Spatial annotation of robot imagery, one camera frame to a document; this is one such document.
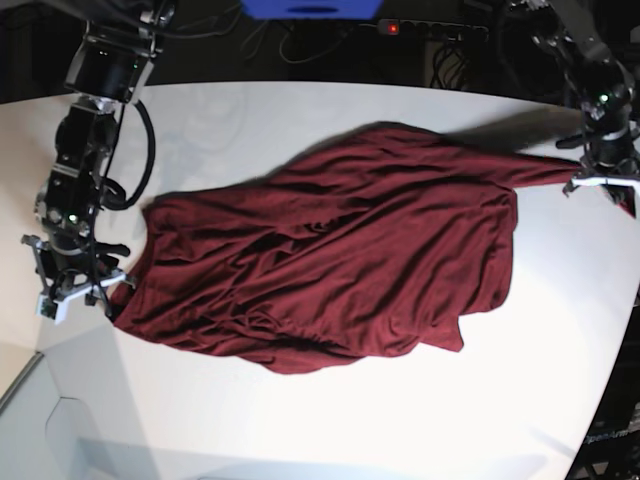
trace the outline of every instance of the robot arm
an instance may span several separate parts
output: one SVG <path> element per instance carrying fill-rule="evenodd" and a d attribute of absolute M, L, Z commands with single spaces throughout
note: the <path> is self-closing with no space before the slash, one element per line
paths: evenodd
<path fill-rule="evenodd" d="M 633 144 L 637 133 L 630 127 L 635 79 L 614 58 L 578 0 L 525 1 L 530 9 L 547 9 L 559 20 L 557 29 L 540 29 L 534 41 L 556 57 L 585 119 L 584 131 L 569 142 L 584 145 L 582 169 L 565 193 L 601 185 L 619 203 L 628 187 L 640 192 L 640 156 Z"/>
<path fill-rule="evenodd" d="M 139 94 L 161 51 L 162 38 L 109 15 L 99 0 L 48 3 L 89 19 L 65 81 L 79 97 L 58 127 L 56 161 L 36 199 L 36 217 L 48 239 L 26 235 L 22 239 L 33 249 L 43 285 L 38 313 L 60 322 L 69 302 L 82 295 L 90 305 L 102 300 L 110 316 L 105 288 L 120 281 L 134 283 L 117 268 L 116 256 L 128 256 L 129 249 L 97 242 L 94 230 L 102 208 L 124 210 L 142 193 L 138 189 L 127 201 L 124 190 L 107 179 L 119 136 L 115 117 L 119 106 L 124 113 L 124 106 L 131 103 L 142 116 L 149 135 L 142 187 L 151 174 L 155 139 Z M 169 24 L 175 10 L 168 1 L 132 0 L 127 5 L 133 18 L 158 28 Z"/>

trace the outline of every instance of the black cable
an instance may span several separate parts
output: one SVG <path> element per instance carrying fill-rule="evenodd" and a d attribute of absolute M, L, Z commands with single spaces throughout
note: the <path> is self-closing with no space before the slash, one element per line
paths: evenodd
<path fill-rule="evenodd" d="M 445 83 L 447 84 L 447 88 L 450 88 L 451 90 L 461 90 L 462 87 L 464 86 L 464 74 L 465 74 L 465 69 L 467 68 L 468 62 L 467 60 L 460 60 L 455 68 L 453 69 L 453 72 L 451 74 L 451 76 L 447 79 L 445 79 Z"/>
<path fill-rule="evenodd" d="M 587 463 L 584 466 L 584 470 L 585 472 L 587 472 L 587 476 L 589 477 L 589 480 L 598 480 L 598 474 L 596 473 L 595 468 L 593 468 L 593 465 L 591 465 L 590 463 Z"/>
<path fill-rule="evenodd" d="M 225 30 L 207 30 L 203 32 L 183 32 L 180 31 L 180 28 L 176 30 L 170 30 L 168 28 L 158 27 L 156 25 L 151 25 L 138 20 L 137 18 L 132 17 L 129 12 L 121 9 L 118 5 L 113 3 L 113 0 L 99 0 L 99 3 L 116 19 L 126 23 L 127 25 L 176 40 L 194 40 L 198 38 L 220 37 L 223 35 L 227 35 L 242 16 L 242 5 L 238 4 L 236 8 L 239 9 L 239 12 L 238 15 L 236 15 L 236 17 L 234 18 L 232 26 L 230 28 L 227 28 Z"/>
<path fill-rule="evenodd" d="M 457 62 L 454 61 L 445 70 L 445 72 L 442 74 L 442 80 L 444 82 L 445 88 L 452 88 L 451 82 L 453 82 L 453 80 L 455 80 L 456 78 L 456 75 L 460 73 L 460 69 L 463 65 L 464 62 L 462 60 L 458 60 Z"/>
<path fill-rule="evenodd" d="M 504 71 L 507 73 L 507 76 L 509 77 L 511 82 L 518 90 L 520 90 L 522 96 L 527 100 L 531 100 L 533 99 L 533 97 L 535 97 L 535 95 L 533 95 L 533 93 L 520 81 L 520 77 L 518 76 L 515 69 L 513 68 L 513 65 L 511 65 L 511 62 L 504 53 L 504 30 L 507 23 L 507 16 L 509 14 L 510 7 L 511 1 L 505 0 L 498 11 L 498 19 L 496 21 L 496 57 L 498 58 L 498 62 L 500 63 Z"/>
<path fill-rule="evenodd" d="M 247 47 L 247 45 L 249 45 L 249 43 L 251 42 L 253 37 L 258 35 L 258 39 L 256 41 L 256 45 L 255 45 L 255 47 L 253 47 L 253 50 L 251 50 L 251 52 L 249 54 L 245 55 L 245 57 L 244 57 L 245 61 L 252 60 L 253 58 L 255 58 L 258 55 L 258 53 L 260 52 L 260 47 L 262 46 L 262 44 L 264 42 L 264 39 L 267 36 L 267 31 L 269 30 L 269 26 L 270 25 L 271 25 L 271 22 L 269 20 L 266 20 L 266 21 L 262 22 L 258 26 L 258 28 L 256 28 L 253 32 L 251 32 L 249 34 L 249 36 L 247 36 L 247 38 L 244 39 L 244 41 L 240 45 L 240 50 L 241 51 L 243 51 Z"/>
<path fill-rule="evenodd" d="M 462 70 L 462 73 L 460 74 L 460 76 L 458 77 L 458 81 L 456 83 L 456 86 L 454 87 L 456 90 L 462 90 L 465 86 L 467 86 L 467 84 L 469 83 L 469 75 L 468 75 L 468 68 L 464 68 Z"/>
<path fill-rule="evenodd" d="M 440 77 L 440 70 L 447 62 L 447 60 L 453 55 L 457 55 L 459 57 L 459 54 L 456 51 L 456 47 L 450 44 L 444 44 L 440 48 L 438 48 L 438 50 L 436 50 L 432 58 L 431 66 L 433 70 L 433 76 L 431 77 L 431 82 L 429 84 L 430 88 L 447 88 L 443 78 Z"/>
<path fill-rule="evenodd" d="M 116 154 L 116 148 L 118 146 L 118 140 L 120 140 L 120 131 L 122 130 L 122 124 L 124 123 L 124 114 L 126 111 L 126 105 L 122 104 L 120 108 L 120 121 L 118 122 L 118 126 L 116 127 L 116 132 L 113 139 L 113 148 L 111 149 L 111 153 L 109 154 L 109 160 L 107 161 L 107 167 L 105 168 L 104 174 L 100 178 L 100 183 L 98 184 L 98 198 L 102 198 L 104 195 L 105 188 L 105 179 L 111 170 L 111 165 L 113 163 L 113 157 Z M 102 286 L 102 282 L 100 280 L 100 276 L 98 275 L 98 258 L 96 256 L 96 219 L 98 218 L 98 210 L 100 209 L 99 205 L 94 205 L 93 211 L 91 212 L 91 217 L 89 218 L 89 266 L 90 272 L 87 274 L 87 277 L 91 280 L 91 294 L 93 295 L 93 287 L 98 287 L 98 292 L 100 293 L 100 299 L 104 304 L 104 314 L 107 318 L 111 319 L 112 308 L 111 302 L 109 301 L 109 297 L 107 296 L 107 292 Z"/>
<path fill-rule="evenodd" d="M 337 49 L 340 45 L 342 45 L 344 43 L 344 41 L 347 39 L 347 37 L 351 34 L 353 30 L 351 30 L 350 32 L 347 33 L 343 33 L 342 37 L 340 37 L 336 42 L 332 43 L 328 48 L 326 48 L 325 50 L 318 52 L 314 55 L 311 55 L 307 58 L 301 58 L 299 60 L 292 60 L 289 57 L 287 57 L 284 54 L 284 45 L 287 43 L 287 40 L 289 39 L 289 37 L 291 36 L 291 33 L 286 33 L 284 37 L 282 37 L 282 40 L 280 41 L 280 46 L 278 48 L 278 53 L 280 54 L 280 58 L 285 62 L 288 63 L 289 65 L 300 65 L 303 63 L 309 63 L 309 62 L 313 62 L 314 60 L 318 60 L 319 58 L 324 57 L 325 55 L 330 54 L 331 52 L 333 52 L 335 49 Z"/>
<path fill-rule="evenodd" d="M 220 30 L 220 36 L 222 35 L 226 35 L 228 33 L 231 33 L 231 31 L 234 29 L 234 27 L 238 24 L 238 21 L 240 20 L 240 17 L 242 17 L 242 9 L 239 8 L 240 5 L 234 5 L 233 7 L 227 8 L 224 12 L 222 12 L 222 16 L 229 13 L 229 12 L 233 12 L 234 10 L 239 10 L 238 14 L 233 18 L 233 20 L 231 21 L 231 23 L 229 24 L 229 26 L 227 28 L 225 28 L 224 30 Z M 200 26 L 203 25 L 205 23 L 213 23 L 211 26 L 215 26 L 216 23 L 218 23 L 220 21 L 221 15 L 211 15 L 209 17 L 206 18 L 201 18 L 198 19 L 194 22 L 191 23 L 185 23 L 180 25 L 176 30 L 179 32 L 184 32 L 184 30 L 187 30 L 188 28 L 193 28 L 196 26 Z"/>
<path fill-rule="evenodd" d="M 72 272 L 84 275 L 84 273 L 78 270 L 77 268 L 67 267 L 60 270 L 56 274 L 56 278 L 53 279 L 53 283 L 51 284 L 51 287 L 49 287 L 50 300 L 52 301 L 55 300 L 56 294 L 58 293 L 58 288 L 60 288 L 60 284 L 62 283 L 63 276 L 65 276 L 67 273 L 72 273 Z"/>
<path fill-rule="evenodd" d="M 289 25 L 284 23 L 282 20 L 274 20 L 274 23 L 276 25 L 278 25 L 279 27 L 285 29 L 287 32 L 293 34 L 293 29 L 291 27 L 289 27 Z"/>
<path fill-rule="evenodd" d="M 125 199 L 125 190 L 120 186 L 120 184 L 115 180 L 107 178 L 108 172 L 105 173 L 104 183 L 107 188 L 107 192 L 103 204 L 109 210 L 122 211 L 135 205 L 138 200 L 140 200 L 145 188 L 147 188 L 147 184 L 151 178 L 151 173 L 153 172 L 153 166 L 156 160 L 156 135 L 153 129 L 153 123 L 151 122 L 149 112 L 142 101 L 138 101 L 138 103 L 135 104 L 135 108 L 140 114 L 140 118 L 144 124 L 144 129 L 147 132 L 147 161 L 144 167 L 144 172 L 142 173 L 142 178 L 133 192 L 133 195 L 131 195 L 128 200 Z"/>

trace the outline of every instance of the table surface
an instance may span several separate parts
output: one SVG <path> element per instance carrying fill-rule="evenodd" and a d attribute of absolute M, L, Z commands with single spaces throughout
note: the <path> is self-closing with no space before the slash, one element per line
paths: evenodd
<path fill-rule="evenodd" d="M 158 157 L 142 203 L 260 176 L 323 139 L 378 120 L 509 146 L 523 133 L 531 142 L 536 130 L 566 129 L 559 119 L 575 120 L 574 112 L 511 99 L 372 85 L 175 85 L 147 88 L 143 99 Z M 119 478 L 271 478 L 270 471 L 311 478 L 311 464 L 325 473 L 327 466 L 368 472 L 362 478 L 373 471 L 385 472 L 379 478 L 564 478 L 640 281 L 640 229 L 600 191 L 583 188 L 567 199 L 561 185 L 518 190 L 508 299 L 493 312 L 461 318 L 460 353 L 421 345 L 400 358 L 277 375 L 237 358 L 130 337 L 81 301 L 59 327 L 32 314 L 38 278 L 19 238 L 39 233 L 33 199 L 70 101 L 0 107 L 7 259 L 0 335 L 45 351 L 61 394 L 91 411 L 123 469 Z M 129 109 L 112 168 L 129 192 L 145 148 Z M 558 152 L 552 142 L 529 151 L 580 155 Z M 101 214 L 97 237 L 129 245 L 130 266 L 145 243 L 139 207 Z"/>

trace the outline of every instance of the wire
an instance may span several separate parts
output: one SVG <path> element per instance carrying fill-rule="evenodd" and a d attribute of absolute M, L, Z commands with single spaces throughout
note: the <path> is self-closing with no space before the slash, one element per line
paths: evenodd
<path fill-rule="evenodd" d="M 284 23 L 282 20 L 274 20 L 274 23 L 276 25 L 278 25 L 280 28 L 285 29 L 287 32 L 293 34 L 293 29 L 291 27 L 289 27 L 289 25 L 287 25 L 286 23 Z"/>
<path fill-rule="evenodd" d="M 251 60 L 256 55 L 258 55 L 258 52 L 260 51 L 260 47 L 262 46 L 262 43 L 264 42 L 264 39 L 267 36 L 267 31 L 269 29 L 269 25 L 271 25 L 271 22 L 269 20 L 267 20 L 265 22 L 262 22 L 258 26 L 258 28 L 256 28 L 253 32 L 251 32 L 249 34 L 249 36 L 247 36 L 247 38 L 244 39 L 244 41 L 240 45 L 240 50 L 241 51 L 244 50 L 247 45 L 249 45 L 249 42 L 251 42 L 251 39 L 253 39 L 253 37 L 255 37 L 256 35 L 259 34 L 258 35 L 258 41 L 256 42 L 256 46 L 251 51 L 251 53 L 249 53 L 248 55 L 246 55 L 244 57 L 245 60 Z"/>
<path fill-rule="evenodd" d="M 318 60 L 319 58 L 324 57 L 325 55 L 330 54 L 331 52 L 333 52 L 336 48 L 338 48 L 340 45 L 342 45 L 342 43 L 346 40 L 346 38 L 349 36 L 349 33 L 344 34 L 342 36 L 342 38 L 340 38 L 337 42 L 333 43 L 331 46 L 329 46 L 329 48 L 327 48 L 326 50 L 323 50 L 322 52 L 316 53 L 315 55 L 311 55 L 310 57 L 307 58 L 301 58 L 299 60 L 291 60 L 290 58 L 288 58 L 285 54 L 284 54 L 284 45 L 287 43 L 287 40 L 289 39 L 289 37 L 291 36 L 291 33 L 286 33 L 284 37 L 282 37 L 282 40 L 280 41 L 280 47 L 278 48 L 278 52 L 280 53 L 280 58 L 285 62 L 288 63 L 289 65 L 301 65 L 303 63 L 309 63 L 309 62 L 313 62 L 315 60 Z"/>
<path fill-rule="evenodd" d="M 140 197 L 144 193 L 145 188 L 147 188 L 147 184 L 149 183 L 149 179 L 151 178 L 151 173 L 153 172 L 153 166 L 156 160 L 156 134 L 153 129 L 153 123 L 151 121 L 151 117 L 149 116 L 149 112 L 147 108 L 144 106 L 141 100 L 135 104 L 135 108 L 140 114 L 140 118 L 144 125 L 144 129 L 147 132 L 147 161 L 145 163 L 144 172 L 142 173 L 142 178 L 140 178 L 140 182 L 136 187 L 133 195 L 127 200 L 126 192 L 124 188 L 120 186 L 118 182 L 112 180 L 107 177 L 108 171 L 105 172 L 104 175 L 104 184 L 107 187 L 107 194 L 104 198 L 104 206 L 109 210 L 113 211 L 122 211 L 127 210 L 134 206 Z"/>
<path fill-rule="evenodd" d="M 587 472 L 587 476 L 589 477 L 589 480 L 598 480 L 598 474 L 596 473 L 596 470 L 593 468 L 593 465 L 591 465 L 590 463 L 587 463 L 584 466 L 584 470 L 585 472 Z"/>
<path fill-rule="evenodd" d="M 123 103 L 120 108 L 120 121 L 118 122 L 118 126 L 116 127 L 116 133 L 113 139 L 113 148 L 111 149 L 111 153 L 109 154 L 109 160 L 107 161 L 107 167 L 105 168 L 104 174 L 100 178 L 100 184 L 98 185 L 98 198 L 102 198 L 104 194 L 105 188 L 105 180 L 107 175 L 109 175 L 109 171 L 111 170 L 111 165 L 113 163 L 113 157 L 116 153 L 116 148 L 118 146 L 118 141 L 120 140 L 120 131 L 122 130 L 122 124 L 124 123 L 124 114 L 126 111 L 126 105 Z M 96 219 L 98 218 L 98 210 L 99 206 L 95 205 L 93 207 L 93 211 L 91 212 L 91 217 L 89 218 L 89 263 L 90 263 L 90 272 L 87 277 L 91 280 L 92 287 L 98 287 L 98 292 L 100 293 L 100 299 L 104 304 L 104 314 L 107 318 L 111 319 L 112 309 L 111 302 L 109 301 L 109 297 L 107 297 L 107 292 L 102 286 L 102 282 L 98 275 L 98 259 L 96 256 Z"/>
<path fill-rule="evenodd" d="M 231 22 L 231 25 L 224 30 L 208 30 L 203 32 L 183 32 L 180 27 L 176 30 L 170 30 L 168 28 L 158 27 L 156 25 L 151 25 L 149 23 L 145 23 L 137 18 L 131 16 L 129 12 L 121 9 L 118 5 L 114 3 L 113 0 L 98 0 L 99 3 L 109 11 L 115 18 L 118 20 L 132 26 L 135 28 L 140 28 L 142 30 L 146 30 L 151 33 L 155 33 L 157 35 L 161 35 L 166 38 L 173 38 L 176 40 L 194 40 L 198 38 L 208 38 L 208 37 L 221 37 L 230 33 L 233 28 L 237 25 L 240 17 L 242 16 L 242 5 L 236 5 L 232 10 L 238 9 L 238 14 Z"/>
<path fill-rule="evenodd" d="M 440 70 L 442 69 L 442 67 L 444 66 L 444 64 L 447 62 L 447 60 L 449 60 L 451 57 L 456 56 L 459 59 L 459 62 L 454 63 L 453 65 L 451 65 L 447 71 L 444 73 L 443 78 L 440 77 Z M 464 57 L 461 56 L 461 54 L 458 51 L 458 47 L 454 46 L 452 44 L 446 43 L 441 45 L 436 52 L 433 54 L 433 58 L 432 58 L 432 70 L 433 70 L 433 76 L 431 77 L 431 82 L 429 83 L 429 88 L 453 88 L 450 83 L 447 82 L 447 74 L 452 72 L 452 68 L 455 69 L 456 66 L 458 66 L 460 63 L 464 63 L 466 62 L 466 59 Z M 450 81 L 453 81 L 453 79 L 455 79 L 455 75 L 452 78 L 449 78 Z"/>
<path fill-rule="evenodd" d="M 464 85 L 464 73 L 467 68 L 467 60 L 459 60 L 458 63 L 447 69 L 443 75 L 445 87 L 451 90 L 461 90 Z"/>
<path fill-rule="evenodd" d="M 520 90 L 520 93 L 525 96 L 526 99 L 531 99 L 535 97 L 532 92 L 524 86 L 524 84 L 520 81 L 520 77 L 516 73 L 513 65 L 506 57 L 504 53 L 504 30 L 505 25 L 507 23 L 507 16 L 509 14 L 509 8 L 511 7 L 511 1 L 505 0 L 503 5 L 500 7 L 498 11 L 498 20 L 496 22 L 496 56 L 498 58 L 498 62 L 504 68 L 507 76 L 511 80 L 511 82 L 515 85 L 515 87 Z"/>
<path fill-rule="evenodd" d="M 222 12 L 222 15 L 225 15 L 229 12 L 233 12 L 235 9 L 237 9 L 240 5 L 234 5 L 232 7 L 227 8 L 224 12 Z M 229 30 L 229 32 L 231 32 L 231 30 L 233 30 L 233 27 L 236 26 L 236 24 L 238 23 L 237 20 L 240 19 L 240 17 L 242 16 L 242 10 L 240 10 L 239 14 L 236 15 L 236 17 L 234 17 L 234 20 L 232 21 L 231 25 L 229 25 L 229 27 L 225 30 Z M 207 23 L 211 23 L 212 27 L 215 26 L 215 24 L 220 20 L 220 15 L 211 15 L 209 17 L 206 18 L 201 18 L 199 20 L 196 20 L 194 22 L 191 23 L 185 23 L 180 25 L 176 30 L 179 32 L 182 32 L 184 30 L 187 30 L 189 28 L 193 28 L 196 26 L 200 26 L 200 25 L 204 25 Z"/>
<path fill-rule="evenodd" d="M 587 112 L 584 110 L 580 110 L 581 115 L 581 134 L 582 134 L 582 145 L 584 148 L 584 158 L 587 160 L 589 165 L 588 168 L 593 169 L 595 167 L 595 163 L 593 161 L 593 156 L 591 155 L 591 143 L 589 142 L 589 138 L 587 135 L 588 127 L 587 127 Z"/>

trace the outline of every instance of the red cloth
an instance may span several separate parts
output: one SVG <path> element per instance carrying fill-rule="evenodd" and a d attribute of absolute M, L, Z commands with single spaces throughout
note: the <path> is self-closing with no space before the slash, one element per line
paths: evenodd
<path fill-rule="evenodd" d="M 280 373 L 458 351 L 458 316 L 509 291 L 512 188 L 576 166 L 379 126 L 263 182 L 165 196 L 144 211 L 139 286 L 114 293 L 115 326 Z"/>

